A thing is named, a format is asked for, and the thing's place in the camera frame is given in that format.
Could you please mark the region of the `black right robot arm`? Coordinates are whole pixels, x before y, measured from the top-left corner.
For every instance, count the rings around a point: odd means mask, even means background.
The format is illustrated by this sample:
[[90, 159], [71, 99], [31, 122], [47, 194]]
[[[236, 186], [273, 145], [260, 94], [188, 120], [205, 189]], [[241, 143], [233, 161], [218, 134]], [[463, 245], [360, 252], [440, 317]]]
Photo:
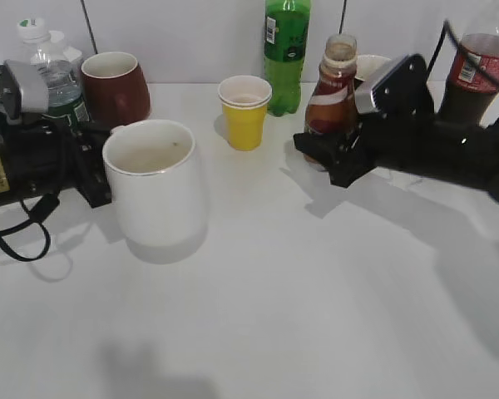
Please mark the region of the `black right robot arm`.
[[350, 135], [294, 135], [332, 185], [348, 188], [377, 167], [485, 191], [499, 203], [499, 125], [482, 128], [435, 116], [362, 116]]

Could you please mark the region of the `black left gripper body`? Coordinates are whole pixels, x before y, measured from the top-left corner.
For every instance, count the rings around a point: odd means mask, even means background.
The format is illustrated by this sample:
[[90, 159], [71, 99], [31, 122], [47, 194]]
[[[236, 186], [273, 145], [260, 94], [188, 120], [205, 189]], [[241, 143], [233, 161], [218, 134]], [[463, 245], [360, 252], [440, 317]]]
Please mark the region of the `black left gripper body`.
[[110, 129], [93, 121], [70, 127], [57, 118], [42, 118], [37, 123], [56, 141], [49, 145], [49, 171], [37, 182], [37, 195], [58, 195], [73, 188], [92, 208], [110, 204], [111, 190], [102, 159]]

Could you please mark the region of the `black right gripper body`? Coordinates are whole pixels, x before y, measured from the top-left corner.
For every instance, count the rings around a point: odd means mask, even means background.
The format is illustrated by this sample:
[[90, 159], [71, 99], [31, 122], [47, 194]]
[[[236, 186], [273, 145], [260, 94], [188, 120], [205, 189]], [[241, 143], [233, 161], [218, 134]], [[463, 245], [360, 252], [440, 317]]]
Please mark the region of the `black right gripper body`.
[[350, 187], [372, 170], [382, 167], [395, 170], [395, 163], [375, 141], [386, 141], [395, 128], [395, 119], [365, 118], [349, 135], [324, 138], [330, 161], [326, 164], [331, 185]]

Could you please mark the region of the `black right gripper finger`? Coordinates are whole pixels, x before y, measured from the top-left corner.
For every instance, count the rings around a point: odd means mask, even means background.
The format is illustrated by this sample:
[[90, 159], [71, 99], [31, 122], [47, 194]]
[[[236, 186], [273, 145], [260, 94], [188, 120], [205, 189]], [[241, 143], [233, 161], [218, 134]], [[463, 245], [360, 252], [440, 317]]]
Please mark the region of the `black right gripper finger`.
[[318, 159], [315, 159], [312, 156], [303, 154], [304, 160], [308, 163], [308, 165], [318, 171], [318, 172], [328, 172], [329, 168], [329, 163], [331, 162], [331, 159], [328, 156], [323, 156]]
[[306, 155], [338, 156], [349, 152], [349, 143], [343, 135], [294, 134], [294, 147]]

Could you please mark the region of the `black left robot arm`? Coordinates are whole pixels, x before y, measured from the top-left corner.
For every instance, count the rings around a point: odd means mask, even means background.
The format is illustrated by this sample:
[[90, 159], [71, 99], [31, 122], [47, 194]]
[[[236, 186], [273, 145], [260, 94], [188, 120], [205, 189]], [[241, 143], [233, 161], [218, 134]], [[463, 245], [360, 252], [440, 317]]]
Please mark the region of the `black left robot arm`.
[[93, 208], [111, 203], [102, 159], [109, 130], [92, 121], [26, 114], [21, 124], [0, 111], [0, 206], [74, 188]]

